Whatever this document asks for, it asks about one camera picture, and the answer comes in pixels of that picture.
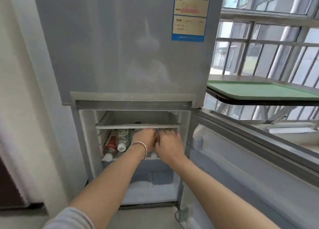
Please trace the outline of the person's left hand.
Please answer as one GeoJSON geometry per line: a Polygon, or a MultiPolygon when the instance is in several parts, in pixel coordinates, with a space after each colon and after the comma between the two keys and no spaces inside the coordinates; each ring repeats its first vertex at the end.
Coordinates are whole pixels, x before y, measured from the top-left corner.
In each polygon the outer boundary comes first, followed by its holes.
{"type": "Polygon", "coordinates": [[[141,145],[147,153],[151,153],[154,150],[155,143],[157,141],[157,133],[155,129],[142,129],[133,135],[131,144],[141,145]]]}

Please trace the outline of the person's right hand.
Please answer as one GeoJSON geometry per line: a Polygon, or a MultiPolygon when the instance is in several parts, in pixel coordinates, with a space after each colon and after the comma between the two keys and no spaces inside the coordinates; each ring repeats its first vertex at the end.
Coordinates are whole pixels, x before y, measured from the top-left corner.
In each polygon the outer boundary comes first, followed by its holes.
{"type": "Polygon", "coordinates": [[[180,134],[160,130],[156,135],[155,151],[170,167],[186,158],[180,134]]]}

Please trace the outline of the person's right forearm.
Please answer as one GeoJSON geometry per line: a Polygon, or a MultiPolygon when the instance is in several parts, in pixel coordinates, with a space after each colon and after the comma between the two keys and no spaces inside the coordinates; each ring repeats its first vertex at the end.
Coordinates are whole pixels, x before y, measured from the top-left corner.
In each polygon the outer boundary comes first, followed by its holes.
{"type": "Polygon", "coordinates": [[[259,210],[197,167],[184,154],[160,155],[186,183],[216,229],[280,229],[259,210]]]}

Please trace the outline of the person's left forearm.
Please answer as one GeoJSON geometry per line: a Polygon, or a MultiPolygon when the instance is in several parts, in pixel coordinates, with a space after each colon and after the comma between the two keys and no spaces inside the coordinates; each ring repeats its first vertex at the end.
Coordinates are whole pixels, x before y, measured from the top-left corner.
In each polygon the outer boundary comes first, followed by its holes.
{"type": "Polygon", "coordinates": [[[85,213],[95,229],[106,229],[126,195],[138,165],[147,155],[141,145],[131,145],[70,204],[85,213]]]}

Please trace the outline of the white refrigerator shelf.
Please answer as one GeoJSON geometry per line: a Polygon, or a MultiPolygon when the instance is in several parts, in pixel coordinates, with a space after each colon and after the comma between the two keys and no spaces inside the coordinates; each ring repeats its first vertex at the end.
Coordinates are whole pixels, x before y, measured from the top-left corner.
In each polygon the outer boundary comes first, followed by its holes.
{"type": "Polygon", "coordinates": [[[98,135],[109,135],[118,129],[177,129],[181,111],[94,110],[98,135]]]}

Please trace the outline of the clear door bin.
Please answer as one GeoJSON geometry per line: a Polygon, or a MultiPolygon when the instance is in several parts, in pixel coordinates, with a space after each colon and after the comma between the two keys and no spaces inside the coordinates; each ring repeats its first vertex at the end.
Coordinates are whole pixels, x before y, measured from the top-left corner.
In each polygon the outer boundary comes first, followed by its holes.
{"type": "Polygon", "coordinates": [[[200,160],[200,158],[205,157],[203,145],[203,136],[197,136],[190,139],[186,144],[186,156],[190,160],[200,160]]]}

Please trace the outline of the white green label bottle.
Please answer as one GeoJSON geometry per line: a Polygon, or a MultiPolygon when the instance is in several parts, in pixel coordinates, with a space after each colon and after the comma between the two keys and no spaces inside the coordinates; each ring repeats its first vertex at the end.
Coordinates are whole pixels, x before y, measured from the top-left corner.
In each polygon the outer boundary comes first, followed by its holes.
{"type": "Polygon", "coordinates": [[[130,146],[131,129],[120,129],[117,135],[117,150],[118,152],[125,152],[130,146]]]}

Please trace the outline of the red label bottle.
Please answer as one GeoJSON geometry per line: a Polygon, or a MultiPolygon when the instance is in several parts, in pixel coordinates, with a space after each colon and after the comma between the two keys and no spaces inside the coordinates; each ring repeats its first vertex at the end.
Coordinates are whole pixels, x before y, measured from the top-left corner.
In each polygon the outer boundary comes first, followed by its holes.
{"type": "Polygon", "coordinates": [[[110,162],[112,161],[112,159],[114,159],[118,155],[117,136],[118,136],[118,130],[112,130],[110,132],[110,135],[102,150],[102,153],[103,153],[102,161],[110,162]]]}

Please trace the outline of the open grey refrigerator door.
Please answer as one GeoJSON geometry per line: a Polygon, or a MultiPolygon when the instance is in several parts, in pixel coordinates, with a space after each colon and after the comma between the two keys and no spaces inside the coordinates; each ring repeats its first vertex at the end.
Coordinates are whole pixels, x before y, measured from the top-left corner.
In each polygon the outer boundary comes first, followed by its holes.
{"type": "Polygon", "coordinates": [[[277,134],[207,109],[192,111],[188,140],[203,136],[197,167],[282,229],[319,229],[319,132],[277,134]]]}

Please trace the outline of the dark-edged table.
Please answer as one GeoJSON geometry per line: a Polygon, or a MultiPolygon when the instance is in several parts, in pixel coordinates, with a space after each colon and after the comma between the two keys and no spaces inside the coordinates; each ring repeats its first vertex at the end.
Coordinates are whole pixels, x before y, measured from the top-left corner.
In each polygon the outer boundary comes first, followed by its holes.
{"type": "MultiPolygon", "coordinates": [[[[254,81],[254,82],[274,82],[282,85],[288,85],[295,88],[305,89],[319,93],[319,86],[309,87],[290,82],[278,81],[271,78],[247,75],[209,75],[208,81],[254,81]]],[[[311,101],[257,101],[257,100],[236,100],[225,97],[218,92],[206,88],[207,94],[214,97],[221,103],[216,111],[223,113],[223,110],[229,106],[241,106],[241,112],[238,115],[240,120],[245,107],[254,107],[254,112],[257,113],[256,120],[261,122],[262,126],[268,130],[277,123],[297,123],[301,126],[310,126],[313,130],[318,129],[319,123],[319,102],[311,101]]]]}

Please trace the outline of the grey two-door refrigerator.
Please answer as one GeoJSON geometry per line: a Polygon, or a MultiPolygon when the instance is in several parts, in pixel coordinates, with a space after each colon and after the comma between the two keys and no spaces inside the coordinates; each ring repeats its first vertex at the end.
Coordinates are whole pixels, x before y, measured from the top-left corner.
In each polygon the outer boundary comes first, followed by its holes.
{"type": "Polygon", "coordinates": [[[94,110],[181,111],[184,150],[204,106],[223,0],[210,0],[204,42],[172,41],[174,0],[35,0],[63,105],[71,107],[88,183],[109,135],[94,110]]]}

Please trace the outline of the green plastic tray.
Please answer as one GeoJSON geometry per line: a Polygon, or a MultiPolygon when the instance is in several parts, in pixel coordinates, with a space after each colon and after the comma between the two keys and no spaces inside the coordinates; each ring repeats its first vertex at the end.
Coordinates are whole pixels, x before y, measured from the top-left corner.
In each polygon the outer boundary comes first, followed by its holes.
{"type": "Polygon", "coordinates": [[[213,80],[207,86],[236,100],[319,102],[319,93],[274,82],[213,80]]]}

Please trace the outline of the blue-edged energy label sticker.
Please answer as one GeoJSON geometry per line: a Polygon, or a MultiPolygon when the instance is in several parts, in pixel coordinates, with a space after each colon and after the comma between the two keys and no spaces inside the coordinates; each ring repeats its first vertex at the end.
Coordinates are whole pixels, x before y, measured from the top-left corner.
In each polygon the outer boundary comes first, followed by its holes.
{"type": "Polygon", "coordinates": [[[174,0],[172,41],[204,42],[210,0],[174,0]]]}

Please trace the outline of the grey sleeve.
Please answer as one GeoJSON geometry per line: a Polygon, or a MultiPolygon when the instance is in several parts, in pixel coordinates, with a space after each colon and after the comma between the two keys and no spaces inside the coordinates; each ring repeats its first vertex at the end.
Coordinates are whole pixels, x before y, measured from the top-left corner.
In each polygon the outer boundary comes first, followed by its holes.
{"type": "Polygon", "coordinates": [[[74,207],[67,207],[50,219],[42,229],[95,229],[88,216],[74,207]]]}

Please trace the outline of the metal window railing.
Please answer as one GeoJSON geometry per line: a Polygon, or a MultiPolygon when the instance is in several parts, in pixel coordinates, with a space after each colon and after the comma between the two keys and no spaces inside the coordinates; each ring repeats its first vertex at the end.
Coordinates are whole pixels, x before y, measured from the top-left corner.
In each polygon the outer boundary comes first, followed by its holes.
{"type": "Polygon", "coordinates": [[[319,0],[223,0],[213,75],[319,88],[319,0]]]}

